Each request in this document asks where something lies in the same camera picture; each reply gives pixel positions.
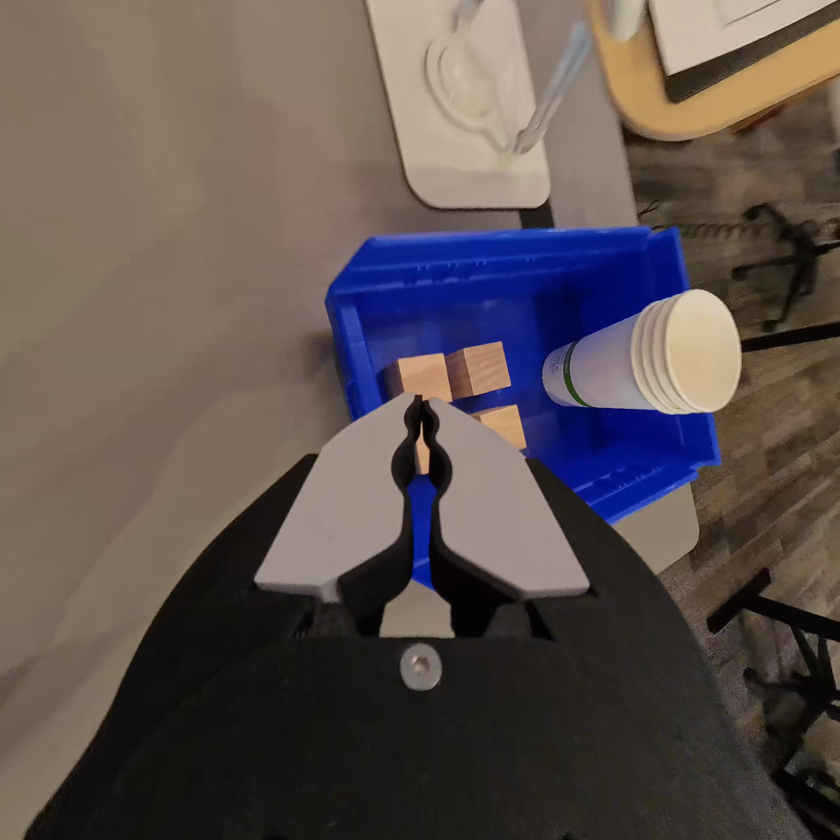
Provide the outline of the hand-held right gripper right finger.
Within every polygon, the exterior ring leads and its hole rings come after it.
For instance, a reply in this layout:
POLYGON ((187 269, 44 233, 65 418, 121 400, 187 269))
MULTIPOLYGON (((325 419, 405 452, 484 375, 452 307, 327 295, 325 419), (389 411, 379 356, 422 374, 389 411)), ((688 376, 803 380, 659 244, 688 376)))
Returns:
POLYGON ((480 637, 497 610, 591 588, 528 460, 453 405, 423 405, 435 488, 428 557, 456 637, 480 637))

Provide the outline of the blue plastic bin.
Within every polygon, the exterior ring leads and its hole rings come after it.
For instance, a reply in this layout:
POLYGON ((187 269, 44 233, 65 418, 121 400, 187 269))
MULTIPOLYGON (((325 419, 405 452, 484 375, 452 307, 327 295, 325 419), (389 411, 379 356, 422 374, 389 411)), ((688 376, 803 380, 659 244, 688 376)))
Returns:
POLYGON ((714 420, 561 407, 543 389, 543 363, 689 288, 675 227, 411 234, 368 239, 325 308, 352 422, 389 400, 392 363, 501 342, 511 387, 457 406, 517 405, 526 456, 614 524, 720 465, 714 420))

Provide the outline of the white stand with instruction board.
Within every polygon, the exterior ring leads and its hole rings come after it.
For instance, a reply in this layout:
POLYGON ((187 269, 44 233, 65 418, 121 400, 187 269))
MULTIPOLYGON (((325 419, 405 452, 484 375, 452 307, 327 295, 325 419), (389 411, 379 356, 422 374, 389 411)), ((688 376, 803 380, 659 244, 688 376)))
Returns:
POLYGON ((668 100, 655 32, 646 17, 634 37, 616 40, 603 2, 584 2, 612 104, 626 126, 653 140, 693 140, 741 128, 839 74, 839 23, 833 22, 682 102, 668 100))

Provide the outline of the grey desk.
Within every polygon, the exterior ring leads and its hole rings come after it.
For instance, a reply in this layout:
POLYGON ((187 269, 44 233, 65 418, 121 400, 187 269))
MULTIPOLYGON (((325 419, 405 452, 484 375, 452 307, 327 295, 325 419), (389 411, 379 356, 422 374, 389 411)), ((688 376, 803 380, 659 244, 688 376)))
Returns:
POLYGON ((403 175, 363 2, 2 2, 2 838, 196 557, 347 422, 374 235, 519 228, 403 175))

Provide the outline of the white paper cup stack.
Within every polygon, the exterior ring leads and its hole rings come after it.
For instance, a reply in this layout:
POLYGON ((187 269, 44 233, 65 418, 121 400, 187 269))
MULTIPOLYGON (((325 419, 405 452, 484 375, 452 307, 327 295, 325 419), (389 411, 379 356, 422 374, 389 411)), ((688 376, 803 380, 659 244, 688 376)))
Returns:
POLYGON ((563 406, 710 414, 730 402, 741 372, 730 310, 687 290, 552 351, 542 386, 563 406))

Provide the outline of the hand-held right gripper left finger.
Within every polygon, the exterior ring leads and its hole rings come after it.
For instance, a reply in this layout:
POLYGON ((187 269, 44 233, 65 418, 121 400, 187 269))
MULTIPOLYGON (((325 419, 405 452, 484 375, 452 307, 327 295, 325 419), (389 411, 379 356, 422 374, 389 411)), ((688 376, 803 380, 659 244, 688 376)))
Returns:
POLYGON ((255 573, 255 587, 304 596, 380 637, 413 576, 408 487, 423 399, 402 394, 352 422, 316 455, 255 573))

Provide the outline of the white lamp stand base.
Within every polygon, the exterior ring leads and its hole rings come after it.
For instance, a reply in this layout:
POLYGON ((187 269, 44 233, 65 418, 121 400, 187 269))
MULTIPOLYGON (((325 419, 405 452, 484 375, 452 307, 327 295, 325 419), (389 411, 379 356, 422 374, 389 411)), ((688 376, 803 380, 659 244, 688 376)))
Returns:
POLYGON ((536 97, 517 2, 368 1, 407 182, 436 209, 550 197, 549 121, 592 47, 580 17, 536 97))

